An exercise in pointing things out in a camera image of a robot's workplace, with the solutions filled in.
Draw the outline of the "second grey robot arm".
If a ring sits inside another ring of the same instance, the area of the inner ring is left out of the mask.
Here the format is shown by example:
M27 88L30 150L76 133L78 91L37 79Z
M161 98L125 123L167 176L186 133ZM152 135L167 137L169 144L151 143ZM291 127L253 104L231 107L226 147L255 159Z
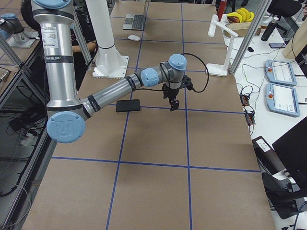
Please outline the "second grey robot arm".
M0 36L8 40L11 47L30 48L38 32L26 31L15 14L5 13L0 16Z

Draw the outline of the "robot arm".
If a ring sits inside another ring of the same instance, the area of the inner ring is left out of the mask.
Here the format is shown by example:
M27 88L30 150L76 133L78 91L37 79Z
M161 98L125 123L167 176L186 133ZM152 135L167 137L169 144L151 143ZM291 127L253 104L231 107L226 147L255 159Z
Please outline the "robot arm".
M41 26L50 92L47 132L55 141L71 143L79 140L85 131L86 120L93 113L142 86L162 84L164 97L169 99L171 110L179 107L176 99L179 90L192 87L190 78L184 74L186 58L181 54L173 54L167 62L142 68L101 91L79 99L71 45L73 2L34 0L31 5L33 17Z

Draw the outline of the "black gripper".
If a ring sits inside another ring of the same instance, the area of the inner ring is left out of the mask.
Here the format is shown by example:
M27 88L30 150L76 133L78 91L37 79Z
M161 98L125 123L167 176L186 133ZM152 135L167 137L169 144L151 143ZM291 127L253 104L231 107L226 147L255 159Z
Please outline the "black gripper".
M176 96L179 93L180 89L187 88L189 91L193 89L193 84L191 81L191 78L189 78L187 75L183 76L183 79L181 81L181 85L177 89L171 89L169 88L166 83L163 84L163 98L168 98L170 102L170 111L175 111L179 108L179 100L176 99Z

